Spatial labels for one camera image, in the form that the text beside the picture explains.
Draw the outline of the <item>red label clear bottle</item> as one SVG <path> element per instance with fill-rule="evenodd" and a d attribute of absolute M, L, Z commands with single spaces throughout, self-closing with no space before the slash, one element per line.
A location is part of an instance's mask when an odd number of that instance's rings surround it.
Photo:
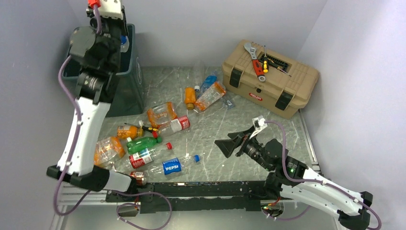
<path fill-rule="evenodd" d="M 191 124 L 189 118 L 186 115 L 184 115 L 162 124 L 158 128 L 158 131 L 156 131 L 156 133 L 160 137 L 167 137 L 179 131 L 188 129 L 190 125 Z"/>

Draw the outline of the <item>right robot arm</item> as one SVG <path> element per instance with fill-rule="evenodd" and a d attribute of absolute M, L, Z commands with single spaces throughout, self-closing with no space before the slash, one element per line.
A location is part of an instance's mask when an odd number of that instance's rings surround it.
<path fill-rule="evenodd" d="M 261 144 L 253 135 L 256 129 L 229 133 L 228 139 L 215 140 L 215 145 L 226 158 L 233 153 L 249 156 L 268 171 L 264 194 L 270 199 L 295 199 L 318 208 L 336 218 L 349 230 L 366 230 L 371 214 L 368 208 L 373 195 L 367 191 L 353 192 L 321 174 L 305 163 L 287 155 L 288 150 L 276 140 Z"/>

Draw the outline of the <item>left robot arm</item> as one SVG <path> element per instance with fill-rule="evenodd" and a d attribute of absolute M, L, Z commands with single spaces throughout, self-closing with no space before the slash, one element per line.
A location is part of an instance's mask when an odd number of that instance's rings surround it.
<path fill-rule="evenodd" d="M 102 123 L 110 110 L 119 78 L 121 37 L 127 33 L 122 7 L 114 17 L 102 5 L 89 5 L 95 26 L 80 27 L 70 38 L 67 61 L 81 66 L 74 93 L 74 117 L 65 149 L 47 176 L 90 191 L 115 190 L 125 201 L 136 198 L 138 188 L 130 176 L 94 164 L 94 152 Z"/>

